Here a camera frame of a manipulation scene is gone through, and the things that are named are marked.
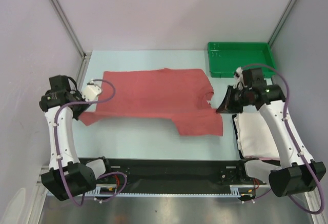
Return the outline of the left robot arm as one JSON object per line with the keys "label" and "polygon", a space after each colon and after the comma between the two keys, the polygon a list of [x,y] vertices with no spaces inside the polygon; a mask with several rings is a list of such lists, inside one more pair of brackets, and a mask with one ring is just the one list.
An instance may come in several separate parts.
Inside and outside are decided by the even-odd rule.
{"label": "left robot arm", "polygon": [[107,183],[113,178],[105,157],[83,164],[74,144],[72,122],[99,102],[102,88],[97,82],[91,80],[79,91],[73,78],[57,75],[49,79],[50,89],[39,101],[47,120],[51,149],[49,171],[41,175],[41,181],[60,201],[94,190],[98,179]]}

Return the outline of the red t shirt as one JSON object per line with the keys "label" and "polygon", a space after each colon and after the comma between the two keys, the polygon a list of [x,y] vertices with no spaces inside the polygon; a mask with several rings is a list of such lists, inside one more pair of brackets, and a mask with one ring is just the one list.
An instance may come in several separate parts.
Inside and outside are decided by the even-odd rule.
{"label": "red t shirt", "polygon": [[211,107],[214,89],[201,69],[104,72],[100,100],[94,112],[79,120],[89,126],[110,117],[162,118],[171,120],[180,135],[223,136],[223,120]]}

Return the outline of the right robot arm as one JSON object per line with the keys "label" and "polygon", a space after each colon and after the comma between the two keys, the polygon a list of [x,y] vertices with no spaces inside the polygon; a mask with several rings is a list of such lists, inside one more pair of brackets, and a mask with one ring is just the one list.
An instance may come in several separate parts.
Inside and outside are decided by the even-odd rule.
{"label": "right robot arm", "polygon": [[318,190],[326,173],[322,162],[316,162],[306,149],[288,112],[289,94],[279,85],[269,85],[264,79],[261,65],[239,67],[237,82],[229,85],[217,113],[242,113],[244,107],[254,106],[269,127],[279,153],[280,165],[268,164],[259,159],[245,162],[237,169],[236,177],[248,184],[254,178],[271,186],[277,197]]}

